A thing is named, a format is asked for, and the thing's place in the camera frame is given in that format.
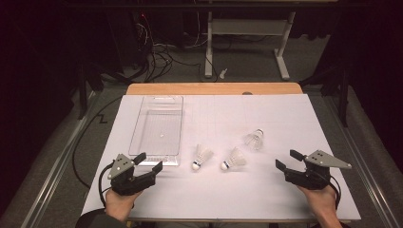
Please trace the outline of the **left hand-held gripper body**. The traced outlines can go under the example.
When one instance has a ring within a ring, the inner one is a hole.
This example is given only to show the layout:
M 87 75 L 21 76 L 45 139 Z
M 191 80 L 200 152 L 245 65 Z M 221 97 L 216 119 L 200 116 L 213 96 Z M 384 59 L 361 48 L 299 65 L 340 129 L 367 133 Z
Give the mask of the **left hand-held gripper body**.
M 124 154 L 119 154 L 111 166 L 107 176 L 113 191 L 121 196 L 130 196 L 142 192 L 156 183 L 157 174 L 152 170 L 148 173 L 134 176 L 135 164 Z

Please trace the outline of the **white feather shuttlecock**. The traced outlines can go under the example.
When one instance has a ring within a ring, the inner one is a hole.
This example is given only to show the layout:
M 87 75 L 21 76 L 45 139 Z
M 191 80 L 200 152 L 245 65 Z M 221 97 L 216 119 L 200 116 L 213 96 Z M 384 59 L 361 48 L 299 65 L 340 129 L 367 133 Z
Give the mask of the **white feather shuttlecock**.
M 221 163 L 221 170 L 228 170 L 236 166 L 243 166 L 246 164 L 246 159 L 241 150 L 235 147 L 229 156 Z
M 210 148 L 198 144 L 196 150 L 196 157 L 195 160 L 193 160 L 192 162 L 192 169 L 195 171 L 199 170 L 206 161 L 208 161 L 213 157 L 213 155 L 214 153 Z

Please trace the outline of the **person's left hand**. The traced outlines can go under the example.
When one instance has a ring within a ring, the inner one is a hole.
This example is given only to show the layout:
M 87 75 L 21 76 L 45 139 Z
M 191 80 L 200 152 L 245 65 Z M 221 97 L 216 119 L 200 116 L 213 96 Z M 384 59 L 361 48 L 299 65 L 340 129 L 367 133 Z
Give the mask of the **person's left hand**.
M 134 207 L 135 200 L 141 195 L 141 192 L 130 196 L 121 196 L 113 190 L 106 192 L 106 214 L 125 222 Z

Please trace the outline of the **metal floor rail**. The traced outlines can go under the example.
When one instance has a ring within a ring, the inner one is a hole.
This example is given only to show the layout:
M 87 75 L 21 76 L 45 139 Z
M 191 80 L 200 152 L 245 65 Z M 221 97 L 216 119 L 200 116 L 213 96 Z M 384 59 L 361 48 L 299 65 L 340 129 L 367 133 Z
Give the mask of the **metal floor rail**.
M 354 228 L 403 228 L 403 175 L 360 104 L 349 103 L 347 123 L 342 123 L 334 99 L 323 102 L 326 138 L 336 156 L 353 165 L 343 175 L 361 216 Z
M 51 166 L 48 176 L 35 201 L 31 205 L 21 228 L 37 228 L 42 216 L 48 208 L 48 204 L 51 201 L 51 198 L 64 175 L 69 159 L 72 156 L 73 147 L 78 144 L 78 138 L 84 133 L 84 128 L 88 120 L 88 112 L 91 111 L 93 106 L 97 103 L 99 93 L 91 91 L 86 97 L 88 101 L 88 109 L 85 112 L 84 117 L 75 124 L 63 151 Z

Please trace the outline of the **person's right hand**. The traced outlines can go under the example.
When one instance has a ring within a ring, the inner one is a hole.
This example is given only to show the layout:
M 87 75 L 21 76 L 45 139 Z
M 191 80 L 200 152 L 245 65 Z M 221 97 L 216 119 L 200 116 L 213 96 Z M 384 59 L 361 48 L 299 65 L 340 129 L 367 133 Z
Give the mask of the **person's right hand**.
M 305 195 L 317 218 L 336 214 L 336 192 L 332 187 L 326 186 L 321 190 L 309 190 L 299 186 L 298 189 Z

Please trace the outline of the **white metal stand frame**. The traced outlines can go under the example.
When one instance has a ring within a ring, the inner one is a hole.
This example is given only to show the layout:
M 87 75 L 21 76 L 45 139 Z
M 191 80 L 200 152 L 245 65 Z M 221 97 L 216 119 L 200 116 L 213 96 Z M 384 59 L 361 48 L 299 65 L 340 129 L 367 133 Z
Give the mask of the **white metal stand frame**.
M 292 11 L 289 13 L 288 18 L 283 20 L 214 19 L 213 14 L 209 12 L 204 67 L 205 77 L 211 78 L 213 76 L 212 41 L 214 35 L 260 35 L 281 37 L 280 46 L 274 49 L 274 55 L 281 78 L 284 81 L 288 81 L 290 75 L 284 62 L 283 52 L 287 45 L 295 16 L 296 13 Z

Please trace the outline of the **black stand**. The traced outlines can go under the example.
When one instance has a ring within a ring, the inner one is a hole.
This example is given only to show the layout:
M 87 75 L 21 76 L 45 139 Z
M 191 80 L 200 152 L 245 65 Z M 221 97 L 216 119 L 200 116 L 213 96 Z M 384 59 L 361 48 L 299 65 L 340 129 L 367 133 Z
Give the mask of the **black stand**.
M 321 85 L 323 96 L 338 95 L 337 115 L 344 127 L 347 127 L 347 105 L 349 87 L 349 67 L 342 62 L 315 72 L 312 76 L 299 81 L 301 87 Z
M 101 75 L 106 74 L 117 80 L 119 83 L 130 85 L 131 81 L 126 77 L 113 72 L 112 70 L 93 62 L 81 62 L 77 66 L 78 91 L 80 114 L 78 119 L 82 120 L 88 111 L 88 96 L 86 86 L 90 86 L 93 91 L 103 91 Z

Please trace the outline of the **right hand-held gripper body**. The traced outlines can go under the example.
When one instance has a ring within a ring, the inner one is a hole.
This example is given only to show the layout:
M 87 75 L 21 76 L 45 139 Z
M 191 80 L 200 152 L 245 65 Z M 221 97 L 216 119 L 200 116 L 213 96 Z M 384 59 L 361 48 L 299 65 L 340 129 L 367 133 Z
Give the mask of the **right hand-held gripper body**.
M 306 168 L 303 172 L 287 168 L 283 172 L 285 180 L 292 184 L 309 190 L 321 190 L 330 184 L 330 168 L 351 169 L 352 165 L 342 161 L 322 150 L 317 150 L 311 155 L 304 155 L 303 162 Z

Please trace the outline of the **white table cover sheet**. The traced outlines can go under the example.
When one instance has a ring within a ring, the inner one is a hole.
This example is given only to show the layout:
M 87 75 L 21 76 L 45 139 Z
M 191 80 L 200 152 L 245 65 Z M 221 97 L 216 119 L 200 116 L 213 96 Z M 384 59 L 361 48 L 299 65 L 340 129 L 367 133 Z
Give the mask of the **white table cover sheet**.
M 261 129 L 263 146 L 253 150 L 244 137 Z M 197 145 L 214 155 L 192 169 Z M 239 148 L 246 164 L 221 170 Z M 289 152 L 331 150 L 309 97 L 298 95 L 187 95 L 183 99 L 181 163 L 166 166 L 154 186 L 136 200 L 133 220 L 308 221 L 304 196 L 276 169 L 305 165 Z

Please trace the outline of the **clear plastic tray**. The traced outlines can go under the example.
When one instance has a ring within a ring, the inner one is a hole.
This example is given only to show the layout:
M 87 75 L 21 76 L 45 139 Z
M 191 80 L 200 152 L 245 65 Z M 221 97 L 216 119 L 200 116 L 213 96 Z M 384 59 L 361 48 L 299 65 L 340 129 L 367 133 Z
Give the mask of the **clear plastic tray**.
M 183 97 L 144 96 L 133 131 L 128 155 L 141 153 L 141 165 L 179 166 L 181 163 Z

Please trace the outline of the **translucent white shuttlecock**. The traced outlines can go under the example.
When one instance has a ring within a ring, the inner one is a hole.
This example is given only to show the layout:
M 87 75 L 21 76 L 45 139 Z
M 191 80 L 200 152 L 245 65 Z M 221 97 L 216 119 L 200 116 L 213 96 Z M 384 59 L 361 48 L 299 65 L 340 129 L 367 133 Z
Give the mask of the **translucent white shuttlecock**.
M 264 132 L 261 129 L 256 129 L 255 131 L 247 134 L 244 137 L 244 144 L 249 146 L 253 150 L 260 150 L 263 146 Z

